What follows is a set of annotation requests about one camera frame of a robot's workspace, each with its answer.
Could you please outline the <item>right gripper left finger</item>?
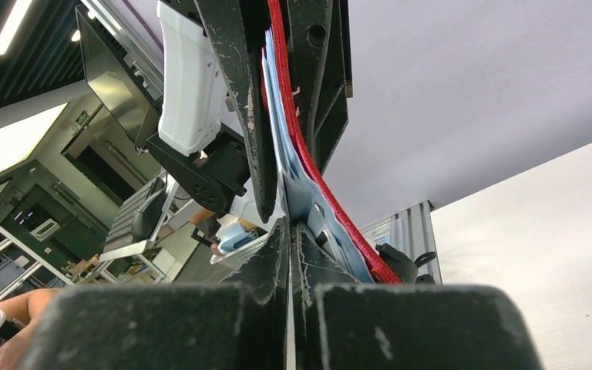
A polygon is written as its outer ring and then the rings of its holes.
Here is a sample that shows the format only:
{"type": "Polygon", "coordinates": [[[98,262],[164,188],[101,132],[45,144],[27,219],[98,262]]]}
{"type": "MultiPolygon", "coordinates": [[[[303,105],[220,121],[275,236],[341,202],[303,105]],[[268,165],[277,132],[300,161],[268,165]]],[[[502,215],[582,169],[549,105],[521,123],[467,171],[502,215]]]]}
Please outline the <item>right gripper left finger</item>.
{"type": "Polygon", "coordinates": [[[216,283],[61,290],[23,369],[283,369],[289,226],[216,283]]]}

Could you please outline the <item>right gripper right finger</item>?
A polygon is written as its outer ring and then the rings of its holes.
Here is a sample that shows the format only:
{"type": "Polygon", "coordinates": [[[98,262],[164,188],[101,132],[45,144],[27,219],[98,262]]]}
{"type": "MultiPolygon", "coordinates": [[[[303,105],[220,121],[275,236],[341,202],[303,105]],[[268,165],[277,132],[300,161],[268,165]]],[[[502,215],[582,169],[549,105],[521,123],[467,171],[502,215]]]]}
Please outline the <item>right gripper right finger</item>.
{"type": "Polygon", "coordinates": [[[291,229],[298,369],[540,369],[523,317],[479,285],[361,284],[291,229]]]}

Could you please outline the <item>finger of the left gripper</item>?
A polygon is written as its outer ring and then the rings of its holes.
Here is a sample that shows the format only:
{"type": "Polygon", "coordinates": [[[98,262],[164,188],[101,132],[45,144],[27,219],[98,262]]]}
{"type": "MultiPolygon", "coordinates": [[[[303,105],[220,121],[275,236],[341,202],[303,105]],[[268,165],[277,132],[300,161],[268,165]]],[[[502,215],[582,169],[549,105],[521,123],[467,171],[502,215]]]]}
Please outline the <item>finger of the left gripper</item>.
{"type": "Polygon", "coordinates": [[[264,105],[261,49],[270,25],[266,1],[196,1],[244,134],[258,216],[269,221],[277,196],[277,166],[264,105]]]}
{"type": "Polygon", "coordinates": [[[353,96],[349,3],[282,1],[281,10],[301,132],[324,172],[348,125],[353,96]]]}

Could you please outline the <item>red leather card holder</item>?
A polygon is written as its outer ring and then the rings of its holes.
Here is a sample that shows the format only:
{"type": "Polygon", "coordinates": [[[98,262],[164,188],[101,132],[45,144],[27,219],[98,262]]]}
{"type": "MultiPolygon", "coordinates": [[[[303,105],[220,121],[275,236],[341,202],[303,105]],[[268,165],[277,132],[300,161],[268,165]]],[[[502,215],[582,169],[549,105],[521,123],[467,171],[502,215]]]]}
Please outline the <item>red leather card holder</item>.
{"type": "Polygon", "coordinates": [[[360,282],[398,284],[399,277],[352,223],[311,158],[298,126],[280,3],[269,1],[268,12],[271,25],[264,33],[261,71],[281,209],[322,237],[323,250],[360,282]]]}

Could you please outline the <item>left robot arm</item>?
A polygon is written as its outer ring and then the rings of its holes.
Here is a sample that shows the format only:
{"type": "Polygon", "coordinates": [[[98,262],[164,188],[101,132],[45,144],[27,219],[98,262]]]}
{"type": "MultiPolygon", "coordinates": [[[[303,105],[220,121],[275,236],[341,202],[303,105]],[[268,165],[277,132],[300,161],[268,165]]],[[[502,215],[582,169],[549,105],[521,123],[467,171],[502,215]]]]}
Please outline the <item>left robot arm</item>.
{"type": "Polygon", "coordinates": [[[278,217],[260,66],[270,10],[284,25],[298,122],[324,171],[352,96],[347,1],[160,1],[163,105],[148,148],[203,208],[253,224],[278,217]]]}

